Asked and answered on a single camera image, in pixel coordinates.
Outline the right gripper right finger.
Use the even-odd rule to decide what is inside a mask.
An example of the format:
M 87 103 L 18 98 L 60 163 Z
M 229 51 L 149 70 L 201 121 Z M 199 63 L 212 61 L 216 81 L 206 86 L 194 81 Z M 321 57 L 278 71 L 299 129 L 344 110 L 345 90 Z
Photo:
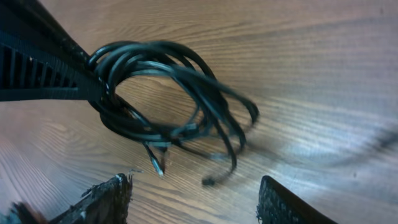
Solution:
M 262 224 L 336 224 L 268 175 L 261 179 L 256 214 Z

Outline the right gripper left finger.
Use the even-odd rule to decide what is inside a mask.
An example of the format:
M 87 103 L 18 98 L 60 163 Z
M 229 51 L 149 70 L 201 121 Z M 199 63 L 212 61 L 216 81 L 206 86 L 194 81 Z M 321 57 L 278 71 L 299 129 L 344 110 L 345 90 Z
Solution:
M 26 202 L 13 203 L 1 214 L 1 224 L 113 224 L 127 223 L 132 197 L 132 174 L 116 174 L 106 182 L 93 185 L 81 200 L 51 220 L 34 211 Z

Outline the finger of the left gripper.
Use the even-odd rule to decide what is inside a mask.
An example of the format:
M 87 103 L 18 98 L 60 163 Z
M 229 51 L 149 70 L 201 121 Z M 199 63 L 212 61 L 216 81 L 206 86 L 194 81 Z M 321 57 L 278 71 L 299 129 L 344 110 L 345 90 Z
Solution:
M 99 100 L 87 61 L 38 0 L 1 0 L 1 101 Z

